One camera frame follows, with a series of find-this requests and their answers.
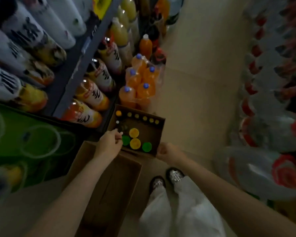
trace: pant leg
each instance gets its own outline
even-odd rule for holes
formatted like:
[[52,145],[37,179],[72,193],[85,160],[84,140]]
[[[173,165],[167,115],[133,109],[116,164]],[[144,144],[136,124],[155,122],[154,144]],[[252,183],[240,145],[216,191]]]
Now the pant leg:
[[140,237],[169,237],[171,207],[166,189],[157,187],[150,195],[147,207],[139,219]]
[[175,184],[174,191],[179,195],[178,236],[226,236],[220,214],[188,176]]

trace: blue bottle cap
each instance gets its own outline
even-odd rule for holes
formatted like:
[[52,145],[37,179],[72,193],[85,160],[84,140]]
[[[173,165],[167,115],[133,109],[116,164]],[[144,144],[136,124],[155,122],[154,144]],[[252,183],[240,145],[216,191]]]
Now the blue bottle cap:
[[130,69],[130,75],[136,75],[136,71],[134,69]]

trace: yellow juice bottle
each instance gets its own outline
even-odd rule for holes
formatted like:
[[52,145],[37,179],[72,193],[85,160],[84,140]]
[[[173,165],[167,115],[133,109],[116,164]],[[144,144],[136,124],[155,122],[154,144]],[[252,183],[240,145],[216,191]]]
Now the yellow juice bottle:
[[117,9],[117,17],[118,17],[118,20],[120,21],[120,23],[127,30],[127,33],[128,33],[128,41],[129,41],[129,44],[130,44],[130,48],[132,50],[132,54],[134,54],[135,53],[135,46],[134,46],[134,41],[133,41],[132,30],[131,30],[130,25],[129,25],[129,19],[128,19],[128,16],[126,14],[126,11],[123,10],[121,8],[121,6],[118,6],[118,9]]
[[136,45],[140,40],[136,4],[134,0],[122,0],[121,8],[126,11],[130,28],[132,30],[134,44]]
[[111,26],[111,33],[114,36],[114,41],[118,47],[122,63],[125,66],[131,66],[132,64],[132,50],[128,40],[128,33],[126,28],[119,22],[117,17],[113,17]]

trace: shoe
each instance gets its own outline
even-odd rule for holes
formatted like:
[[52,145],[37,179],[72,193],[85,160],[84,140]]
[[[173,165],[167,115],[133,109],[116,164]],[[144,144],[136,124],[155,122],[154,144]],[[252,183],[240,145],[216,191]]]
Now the shoe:
[[149,184],[149,194],[151,195],[151,193],[159,186],[163,186],[164,188],[166,187],[166,181],[164,180],[164,178],[160,175],[155,176]]
[[175,183],[180,182],[184,176],[182,171],[174,167],[171,167],[166,171],[166,178],[173,186]]

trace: cardboard box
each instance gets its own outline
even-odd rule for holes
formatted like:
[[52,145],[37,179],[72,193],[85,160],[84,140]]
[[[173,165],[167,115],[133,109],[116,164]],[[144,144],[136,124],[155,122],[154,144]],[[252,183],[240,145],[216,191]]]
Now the cardboard box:
[[[115,114],[116,111],[121,111],[123,116],[121,118],[118,118]],[[132,113],[132,117],[127,117],[128,112]],[[139,115],[139,119],[136,119],[134,117],[135,114]],[[148,118],[148,120],[143,121],[142,120],[143,116],[146,116]],[[159,123],[158,124],[149,123],[150,118],[152,118],[154,120],[159,120]],[[142,155],[142,156],[147,156],[150,158],[156,157],[157,148],[160,144],[161,135],[162,135],[162,131],[163,131],[163,127],[164,127],[164,123],[165,123],[166,119],[156,116],[156,115],[148,114],[143,111],[139,111],[136,109],[132,109],[132,108],[128,108],[126,106],[116,104],[112,118],[111,118],[109,126],[108,126],[108,131],[114,130],[116,128],[116,126],[117,126],[116,121],[118,119],[121,120],[121,122],[123,124],[127,125],[129,127],[129,129],[137,128],[139,130],[138,139],[140,139],[141,144],[143,144],[145,142],[150,142],[152,144],[152,149],[149,153],[145,153],[141,149],[141,147],[138,150],[133,150],[129,147],[129,145],[127,147],[123,146],[122,150],[127,151],[127,152],[131,152],[131,153],[135,153],[138,155]]]
[[[65,187],[93,158],[96,143],[84,141],[67,174]],[[120,151],[96,184],[85,210],[77,237],[118,235],[141,171],[141,164]]]

